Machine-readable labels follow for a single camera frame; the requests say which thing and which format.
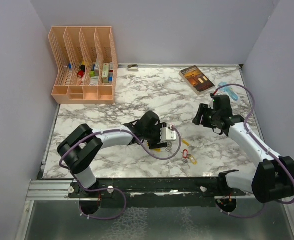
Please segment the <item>yellow key tag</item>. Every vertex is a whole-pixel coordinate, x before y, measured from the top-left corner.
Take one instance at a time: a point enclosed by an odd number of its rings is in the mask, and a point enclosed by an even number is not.
[[[193,157],[193,155],[188,154],[188,158],[190,159],[191,163],[196,165],[197,164],[197,160]]]

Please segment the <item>orange desk organizer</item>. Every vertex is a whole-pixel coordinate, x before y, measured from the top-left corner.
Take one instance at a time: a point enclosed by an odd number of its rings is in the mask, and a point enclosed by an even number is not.
[[[117,55],[110,26],[53,26],[50,46],[58,75],[51,96],[59,104],[113,104],[117,79]],[[84,62],[83,82],[77,72]],[[92,65],[99,62],[97,85],[89,85]],[[112,83],[102,83],[103,63],[113,64]]]

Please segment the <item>white marble table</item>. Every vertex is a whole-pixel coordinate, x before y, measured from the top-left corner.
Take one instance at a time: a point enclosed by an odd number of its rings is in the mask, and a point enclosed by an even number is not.
[[[200,67],[215,85],[220,82],[243,84],[238,67]],[[195,126],[195,117],[200,103],[210,102],[209,93],[197,96],[178,75],[181,68],[140,68],[138,72],[118,69],[116,103],[113,105],[61,105],[58,113],[49,153],[43,173],[44,179],[71,178],[59,168],[57,146],[78,125],[88,124],[91,128],[107,129],[139,119],[146,111],[157,113],[162,122],[174,124],[190,146],[183,149],[194,155],[197,164],[183,163],[179,153],[171,160],[156,160],[138,145],[114,146],[99,151],[90,167],[98,178],[167,178],[209,177],[219,172],[238,169],[253,172],[254,165],[244,151],[231,139],[219,136],[209,128]],[[245,91],[233,90],[240,95],[241,102],[232,104],[234,114],[244,117],[250,110]],[[249,121],[258,134],[254,118]],[[155,152],[168,156],[177,147]]]

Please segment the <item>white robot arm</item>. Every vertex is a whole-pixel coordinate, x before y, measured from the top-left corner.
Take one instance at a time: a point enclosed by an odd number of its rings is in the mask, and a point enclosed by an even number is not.
[[[282,157],[271,150],[248,125],[244,125],[244,118],[233,115],[230,99],[227,95],[211,95],[210,105],[200,104],[194,120],[195,125],[206,128],[219,129],[234,140],[253,161],[256,172],[254,174],[241,173],[231,170],[219,174],[221,189],[231,188],[254,194],[258,201],[267,203],[294,195],[294,186],[288,174],[279,165],[277,158],[294,179],[294,161],[290,157]]]
[[[176,132],[160,122],[157,114],[148,111],[139,120],[111,129],[91,129],[82,124],[59,144],[57,152],[61,157],[67,154],[63,161],[71,174],[88,189],[97,182],[89,165],[98,151],[112,146],[138,144],[134,136],[140,142],[148,141],[149,149],[165,148],[168,141],[176,140]],[[84,138],[88,139],[81,147],[78,143]]]

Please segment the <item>gray wall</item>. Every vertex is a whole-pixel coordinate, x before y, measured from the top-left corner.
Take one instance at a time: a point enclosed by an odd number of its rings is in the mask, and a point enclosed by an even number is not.
[[[280,0],[243,73],[265,141],[294,159],[294,0]]]
[[[14,239],[53,119],[47,39],[28,0],[0,1],[0,240]]]
[[[31,0],[51,26],[112,26],[118,62],[243,64],[278,0]]]

